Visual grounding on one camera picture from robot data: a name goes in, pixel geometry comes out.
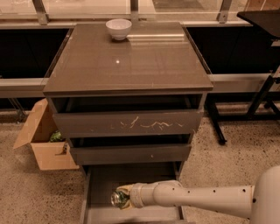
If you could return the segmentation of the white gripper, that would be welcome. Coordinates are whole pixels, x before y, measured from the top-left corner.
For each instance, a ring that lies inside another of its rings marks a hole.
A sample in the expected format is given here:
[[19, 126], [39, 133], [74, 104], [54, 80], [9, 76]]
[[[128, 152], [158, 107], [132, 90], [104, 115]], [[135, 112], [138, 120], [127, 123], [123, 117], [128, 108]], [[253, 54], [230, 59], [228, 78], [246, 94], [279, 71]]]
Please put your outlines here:
[[136, 183], [134, 185], [120, 185], [116, 188], [117, 191], [129, 193], [130, 202], [121, 205], [120, 209], [143, 208], [155, 206], [156, 202], [153, 197], [154, 189], [157, 183], [145, 184]]

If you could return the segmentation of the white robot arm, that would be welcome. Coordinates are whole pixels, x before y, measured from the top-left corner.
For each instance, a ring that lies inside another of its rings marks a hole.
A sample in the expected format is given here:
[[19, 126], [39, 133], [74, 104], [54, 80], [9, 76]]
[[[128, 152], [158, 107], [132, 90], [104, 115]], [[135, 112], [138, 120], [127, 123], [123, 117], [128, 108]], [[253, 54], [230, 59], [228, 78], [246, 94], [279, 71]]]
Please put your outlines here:
[[120, 209], [197, 207], [249, 220], [249, 224], [280, 224], [280, 166], [264, 172], [255, 185], [184, 188], [177, 180], [122, 185], [111, 195]]

